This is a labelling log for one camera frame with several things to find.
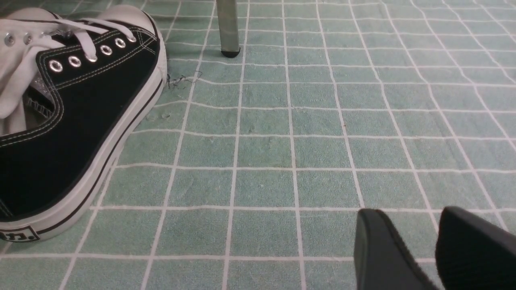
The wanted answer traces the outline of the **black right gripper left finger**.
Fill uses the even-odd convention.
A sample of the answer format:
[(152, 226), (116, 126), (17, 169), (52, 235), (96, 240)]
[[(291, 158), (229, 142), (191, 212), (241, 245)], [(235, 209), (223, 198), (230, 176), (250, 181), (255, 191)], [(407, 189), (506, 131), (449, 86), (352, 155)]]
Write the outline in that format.
[(358, 290), (436, 290), (391, 219), (379, 209), (356, 217), (354, 269)]

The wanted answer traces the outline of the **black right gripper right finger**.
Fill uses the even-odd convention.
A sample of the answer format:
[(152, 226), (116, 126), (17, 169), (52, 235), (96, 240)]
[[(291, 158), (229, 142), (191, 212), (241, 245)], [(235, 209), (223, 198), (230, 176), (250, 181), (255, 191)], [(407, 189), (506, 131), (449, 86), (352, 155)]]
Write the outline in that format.
[(457, 206), (441, 213), (435, 259), (446, 290), (514, 290), (515, 236)]

